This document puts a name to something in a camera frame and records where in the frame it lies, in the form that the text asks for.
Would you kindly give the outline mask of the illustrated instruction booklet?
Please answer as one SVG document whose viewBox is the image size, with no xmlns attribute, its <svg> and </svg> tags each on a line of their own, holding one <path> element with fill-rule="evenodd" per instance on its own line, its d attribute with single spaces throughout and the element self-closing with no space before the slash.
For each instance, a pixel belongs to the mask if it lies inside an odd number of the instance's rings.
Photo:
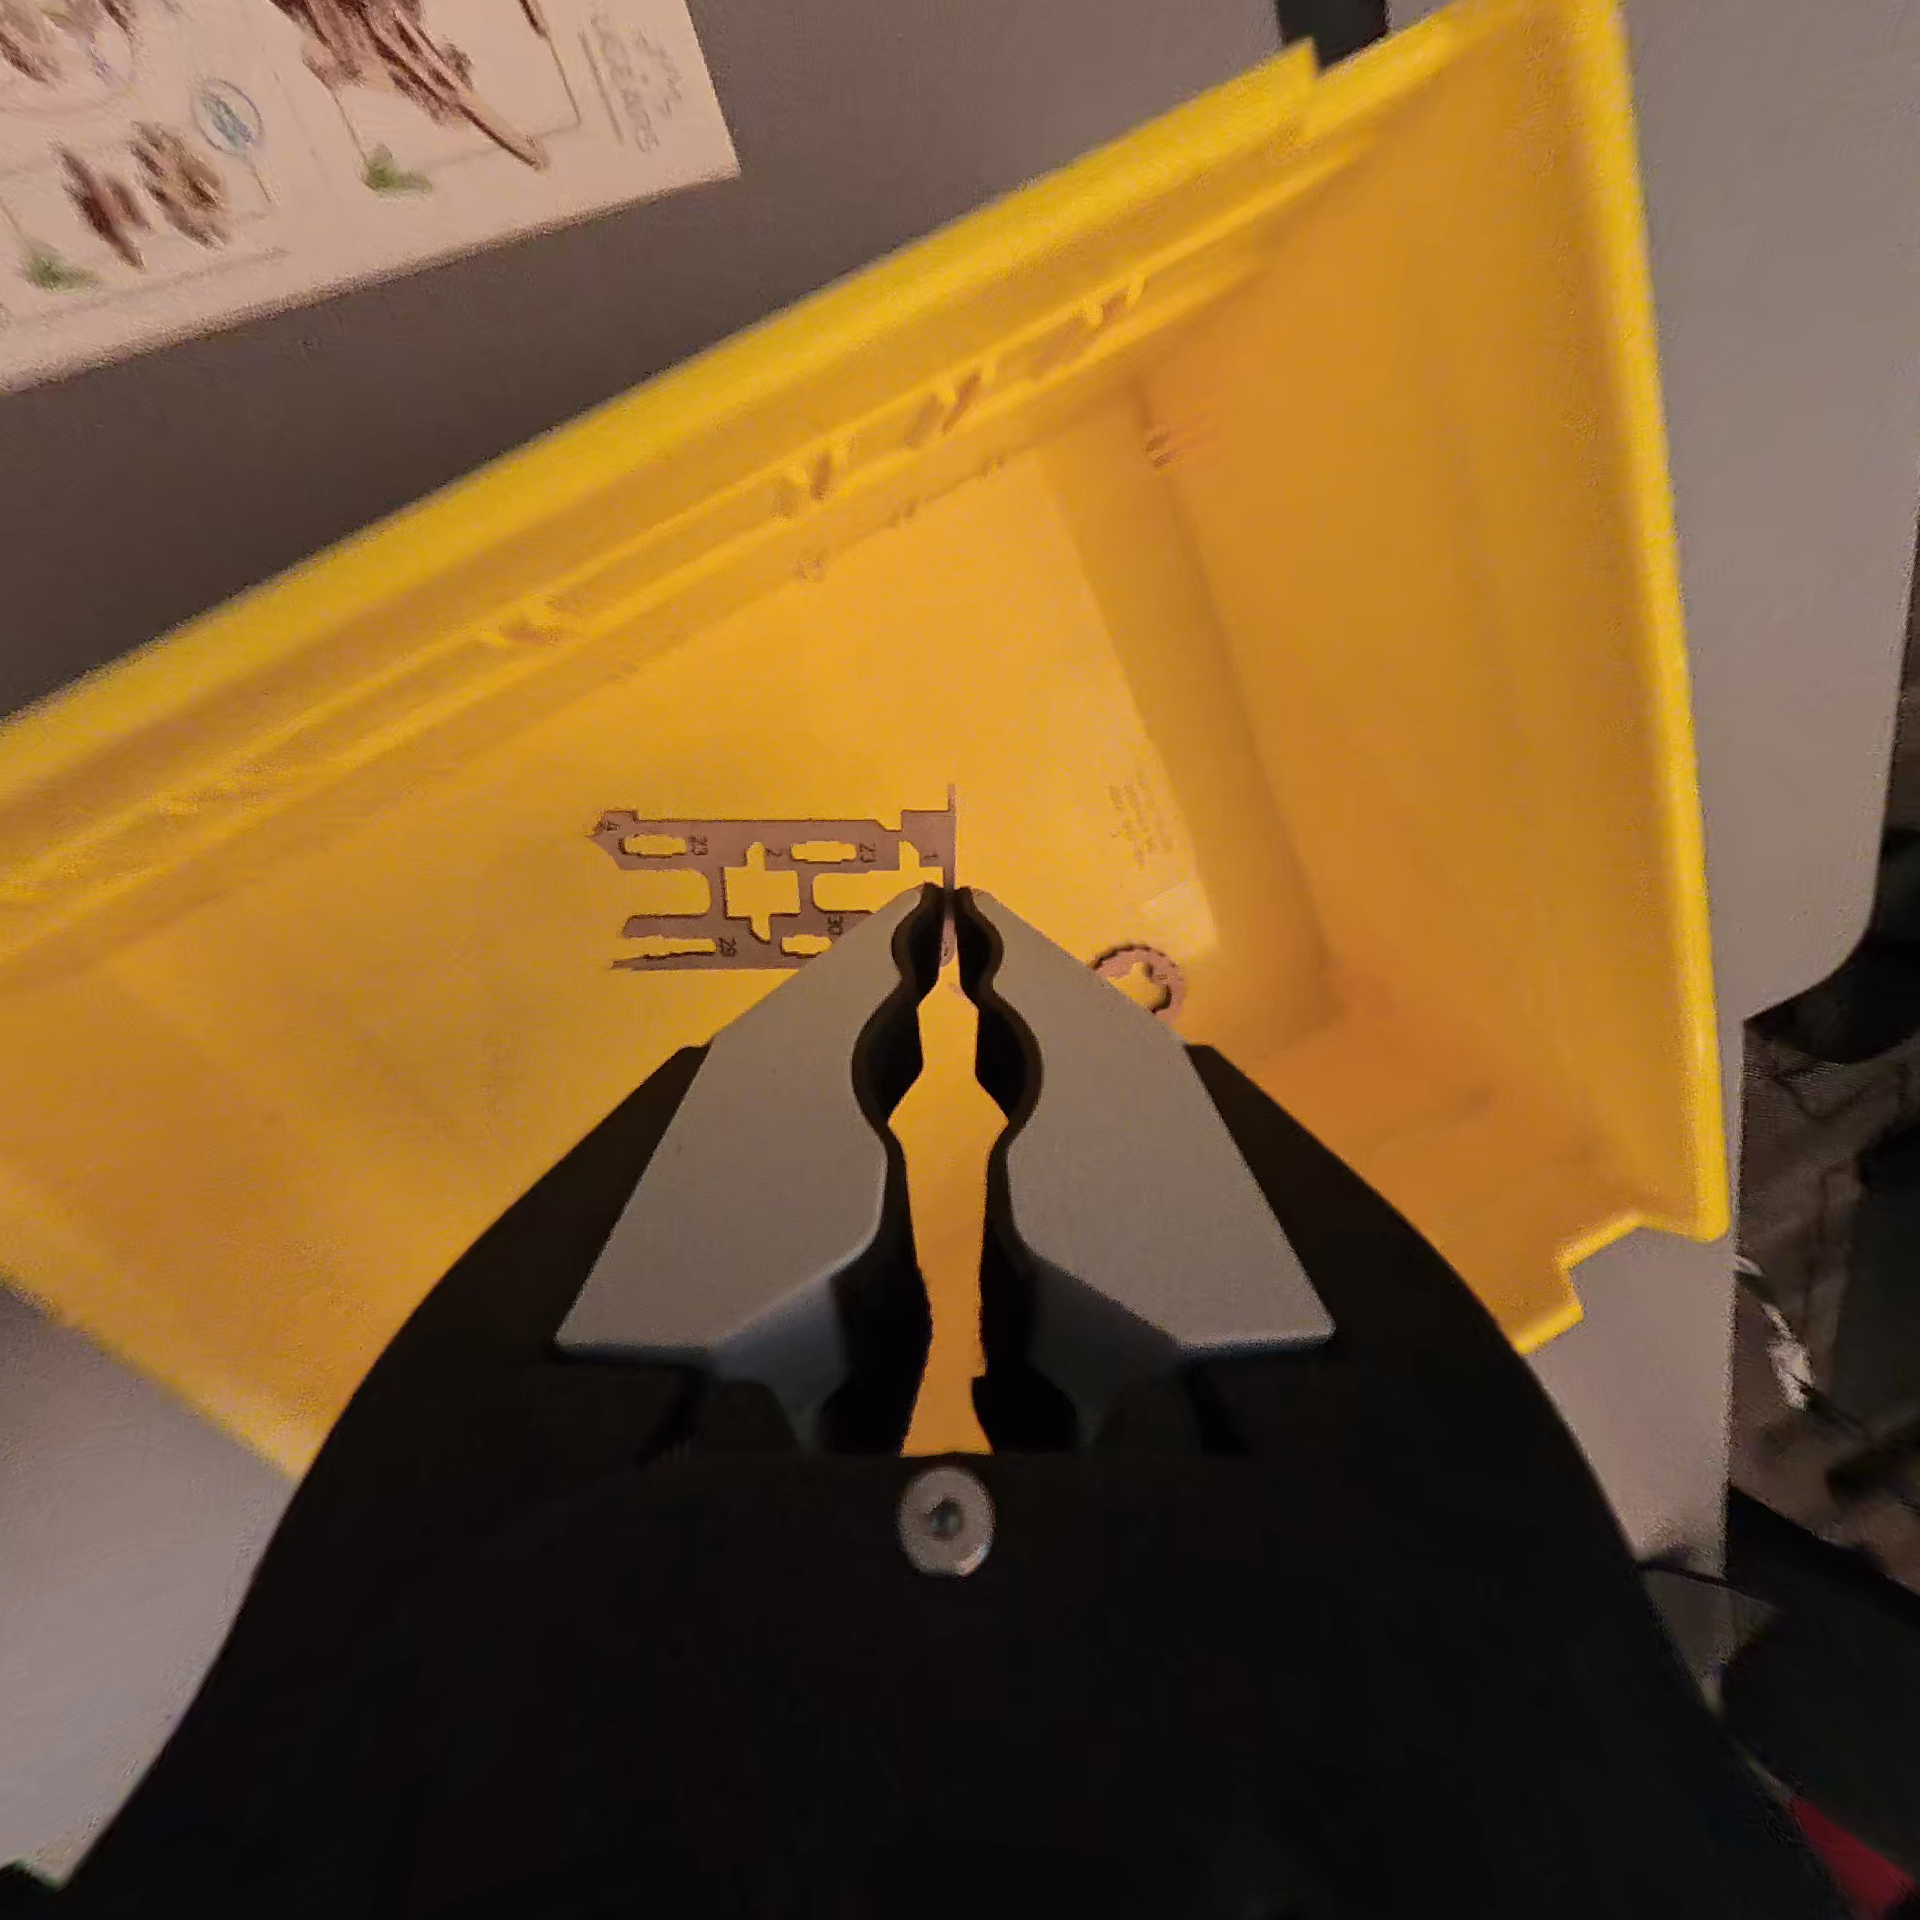
<svg viewBox="0 0 1920 1920">
<path fill-rule="evenodd" d="M 684 1 L 4 1 L 4 391 L 733 175 Z"/>
</svg>

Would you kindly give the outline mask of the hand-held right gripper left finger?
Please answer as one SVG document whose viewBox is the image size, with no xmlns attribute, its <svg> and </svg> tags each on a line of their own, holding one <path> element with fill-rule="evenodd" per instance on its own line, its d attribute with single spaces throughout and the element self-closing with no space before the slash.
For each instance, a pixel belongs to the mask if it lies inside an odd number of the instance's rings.
<svg viewBox="0 0 1920 1920">
<path fill-rule="evenodd" d="M 891 1120 L 943 928 L 942 884 L 901 893 L 715 1032 L 562 1355 L 764 1388 L 804 1449 L 903 1449 L 931 1307 Z"/>
</svg>

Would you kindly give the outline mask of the wooden sheet offcut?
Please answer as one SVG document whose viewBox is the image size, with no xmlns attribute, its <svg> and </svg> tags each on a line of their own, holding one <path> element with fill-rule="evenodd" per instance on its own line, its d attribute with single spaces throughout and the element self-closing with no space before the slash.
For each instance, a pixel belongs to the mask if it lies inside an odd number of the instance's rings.
<svg viewBox="0 0 1920 1920">
<path fill-rule="evenodd" d="M 674 817 L 607 807 L 587 831 L 623 873 L 613 967 L 788 972 L 903 893 L 956 876 L 956 793 L 888 817 Z"/>
</svg>

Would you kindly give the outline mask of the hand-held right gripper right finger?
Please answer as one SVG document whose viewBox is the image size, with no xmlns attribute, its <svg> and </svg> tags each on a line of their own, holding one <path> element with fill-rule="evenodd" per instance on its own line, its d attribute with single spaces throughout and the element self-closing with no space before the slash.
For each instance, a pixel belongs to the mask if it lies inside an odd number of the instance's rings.
<svg viewBox="0 0 1920 1920">
<path fill-rule="evenodd" d="M 1075 1452 L 1141 1383 L 1334 1329 L 1176 1032 L 975 887 L 954 893 L 982 1195 L 973 1408 L 999 1453 Z"/>
</svg>

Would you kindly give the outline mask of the yellow plastic bin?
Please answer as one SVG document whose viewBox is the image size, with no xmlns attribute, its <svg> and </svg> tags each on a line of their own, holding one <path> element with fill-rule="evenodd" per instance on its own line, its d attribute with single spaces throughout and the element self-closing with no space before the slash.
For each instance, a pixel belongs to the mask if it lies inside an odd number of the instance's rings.
<svg viewBox="0 0 1920 1920">
<path fill-rule="evenodd" d="M 1221 1049 L 1522 1352 L 1725 1222 L 1624 37 L 1303 52 L 4 728 L 4 1283 L 284 1470 L 788 972 L 604 809 L 888 817 Z"/>
</svg>

